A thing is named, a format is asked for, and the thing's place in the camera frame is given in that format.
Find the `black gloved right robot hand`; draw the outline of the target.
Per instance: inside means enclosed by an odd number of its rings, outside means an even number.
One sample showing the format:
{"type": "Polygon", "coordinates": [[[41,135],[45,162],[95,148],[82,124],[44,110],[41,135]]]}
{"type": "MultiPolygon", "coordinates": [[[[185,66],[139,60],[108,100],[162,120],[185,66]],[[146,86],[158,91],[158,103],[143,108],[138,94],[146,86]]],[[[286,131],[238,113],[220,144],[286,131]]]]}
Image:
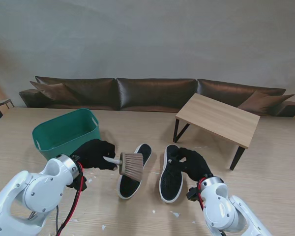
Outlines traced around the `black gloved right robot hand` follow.
{"type": "Polygon", "coordinates": [[[199,182],[203,178],[213,177],[205,159],[196,151],[180,147],[176,159],[168,163],[181,172],[186,173],[190,179],[199,182]]]}

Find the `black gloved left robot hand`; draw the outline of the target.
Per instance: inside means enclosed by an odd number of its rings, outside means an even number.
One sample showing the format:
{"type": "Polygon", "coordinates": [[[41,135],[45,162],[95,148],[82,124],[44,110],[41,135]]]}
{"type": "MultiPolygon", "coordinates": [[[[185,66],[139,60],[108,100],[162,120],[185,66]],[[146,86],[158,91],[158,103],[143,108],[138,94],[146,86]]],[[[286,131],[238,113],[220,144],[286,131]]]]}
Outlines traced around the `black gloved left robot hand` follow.
{"type": "Polygon", "coordinates": [[[84,143],[71,156],[78,156],[78,161],[85,169],[99,168],[111,171],[117,169],[116,164],[104,159],[104,157],[115,158],[115,145],[100,139],[93,139],[84,143]]]}

